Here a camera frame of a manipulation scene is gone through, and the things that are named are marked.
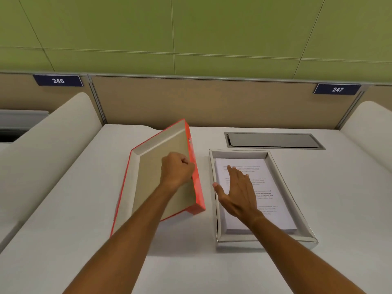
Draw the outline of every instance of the desk surface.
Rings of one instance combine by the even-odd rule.
[[[326,150],[272,149],[319,239],[314,252],[367,292],[392,288],[392,176],[336,130],[190,129],[206,208],[159,230],[134,293],[291,293],[263,252],[216,252],[208,149],[224,131],[312,133]],[[157,133],[105,125],[0,254],[3,294],[61,293],[107,240],[129,151]]]

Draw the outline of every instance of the beige partition panel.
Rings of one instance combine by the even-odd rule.
[[[386,109],[392,111],[392,86],[391,85],[374,85],[369,87],[369,89],[362,95],[362,97],[355,104],[354,108],[350,111],[350,114],[345,119],[345,124],[350,116],[354,113],[357,107],[365,102],[373,101]]]
[[[31,74],[0,73],[0,109],[47,110],[52,113],[77,93],[89,95],[102,122],[87,77],[83,87],[40,87]]]
[[[355,96],[314,95],[316,84],[96,76],[108,123],[334,129]]]

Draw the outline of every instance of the stack of paper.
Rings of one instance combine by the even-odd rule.
[[[265,217],[287,233],[297,227],[287,209],[277,185],[263,159],[215,159],[218,183],[226,194],[230,190],[230,176],[227,166],[236,167],[248,174],[256,194],[257,208]],[[223,228],[226,234],[251,234],[252,232],[238,218],[224,208]]]

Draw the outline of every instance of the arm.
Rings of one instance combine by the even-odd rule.
[[[193,171],[194,164],[184,155],[164,157],[159,186],[91,257],[63,294],[131,293],[169,200]]]
[[[214,183],[219,202],[257,237],[294,294],[364,294],[353,282],[267,220],[257,209],[248,175],[227,167],[230,192]]]

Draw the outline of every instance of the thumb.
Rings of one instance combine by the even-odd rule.
[[[227,195],[225,194],[225,192],[223,191],[223,188],[222,188],[222,186],[221,186],[220,184],[218,184],[218,183],[213,183],[213,187],[214,187],[215,192],[216,192],[217,195],[218,195],[218,200],[219,200],[219,201],[220,201],[222,198],[224,198],[225,196],[227,196]]]

